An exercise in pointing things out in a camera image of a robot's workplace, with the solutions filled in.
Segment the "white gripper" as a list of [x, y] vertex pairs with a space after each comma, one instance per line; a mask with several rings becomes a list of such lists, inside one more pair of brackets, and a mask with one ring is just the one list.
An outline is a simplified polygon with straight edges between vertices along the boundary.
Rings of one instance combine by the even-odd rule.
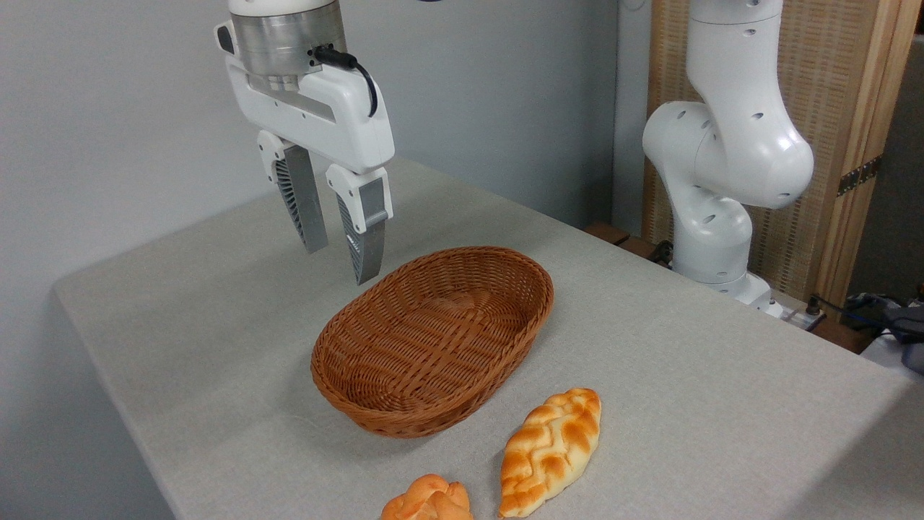
[[328, 244], [310, 150], [338, 164], [326, 178], [336, 192], [357, 285], [378, 276], [386, 221], [393, 217], [387, 171], [380, 167], [395, 155], [395, 142], [383, 96], [373, 108], [360, 72], [317, 59], [317, 47], [346, 49], [342, 21], [231, 19], [215, 33], [235, 99], [262, 129], [257, 144], [265, 173], [305, 249], [311, 254]]

